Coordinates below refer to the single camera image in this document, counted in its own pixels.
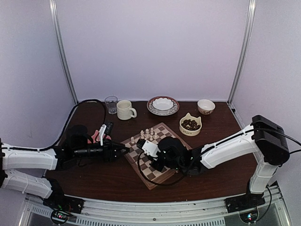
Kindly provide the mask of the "white queen chess piece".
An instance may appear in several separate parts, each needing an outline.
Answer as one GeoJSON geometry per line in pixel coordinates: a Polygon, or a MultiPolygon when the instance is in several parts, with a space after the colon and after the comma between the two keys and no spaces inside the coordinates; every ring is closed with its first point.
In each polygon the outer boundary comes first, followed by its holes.
{"type": "Polygon", "coordinates": [[[149,138],[149,137],[150,137],[150,131],[149,131],[149,129],[146,129],[146,130],[145,130],[145,136],[146,136],[146,138],[149,138]]]}

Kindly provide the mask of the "white king chess piece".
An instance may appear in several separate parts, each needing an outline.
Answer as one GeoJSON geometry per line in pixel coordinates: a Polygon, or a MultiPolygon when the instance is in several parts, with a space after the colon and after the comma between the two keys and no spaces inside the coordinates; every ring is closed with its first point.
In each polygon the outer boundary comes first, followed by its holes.
{"type": "Polygon", "coordinates": [[[141,132],[140,132],[140,139],[144,139],[144,131],[143,130],[141,130],[141,132]]]}

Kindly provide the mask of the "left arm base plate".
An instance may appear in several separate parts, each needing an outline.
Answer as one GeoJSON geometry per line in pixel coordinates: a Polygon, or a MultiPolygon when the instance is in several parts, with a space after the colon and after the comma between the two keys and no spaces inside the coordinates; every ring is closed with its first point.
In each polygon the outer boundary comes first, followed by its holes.
{"type": "Polygon", "coordinates": [[[53,210],[61,210],[68,213],[80,214],[84,205],[84,200],[66,196],[63,194],[52,194],[47,199],[42,199],[43,204],[53,210]]]}

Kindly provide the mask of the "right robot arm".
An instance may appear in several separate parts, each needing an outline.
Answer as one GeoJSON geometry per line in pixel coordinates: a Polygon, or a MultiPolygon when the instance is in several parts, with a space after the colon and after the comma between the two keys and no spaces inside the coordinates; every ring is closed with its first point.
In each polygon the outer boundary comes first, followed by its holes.
{"type": "Polygon", "coordinates": [[[282,127],[256,115],[244,129],[215,143],[188,150],[179,139],[166,137],[157,145],[144,144],[143,151],[151,158],[151,166],[156,170],[161,171],[166,166],[178,169],[184,175],[199,175],[242,155],[260,153],[261,159],[248,181],[247,192],[241,197],[241,204],[250,208],[262,197],[277,167],[290,157],[284,134],[282,127]]]}

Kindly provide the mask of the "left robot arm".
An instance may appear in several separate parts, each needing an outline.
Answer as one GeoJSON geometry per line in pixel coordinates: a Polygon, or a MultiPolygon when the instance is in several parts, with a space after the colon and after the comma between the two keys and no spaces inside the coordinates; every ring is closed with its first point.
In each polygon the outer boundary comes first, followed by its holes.
{"type": "Polygon", "coordinates": [[[82,159],[100,159],[114,162],[130,149],[106,137],[111,126],[102,125],[90,136],[84,125],[75,125],[67,130],[61,146],[46,149],[0,145],[0,186],[2,189],[33,194],[63,209],[68,204],[62,188],[55,179],[37,178],[20,172],[19,169],[67,170],[82,159]]]}

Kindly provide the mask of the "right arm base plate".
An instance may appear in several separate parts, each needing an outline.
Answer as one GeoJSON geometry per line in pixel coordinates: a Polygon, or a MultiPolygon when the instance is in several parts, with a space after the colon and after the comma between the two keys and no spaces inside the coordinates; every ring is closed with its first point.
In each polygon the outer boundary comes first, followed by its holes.
{"type": "Polygon", "coordinates": [[[265,204],[265,199],[261,194],[244,194],[225,199],[228,213],[255,208],[265,204]]]}

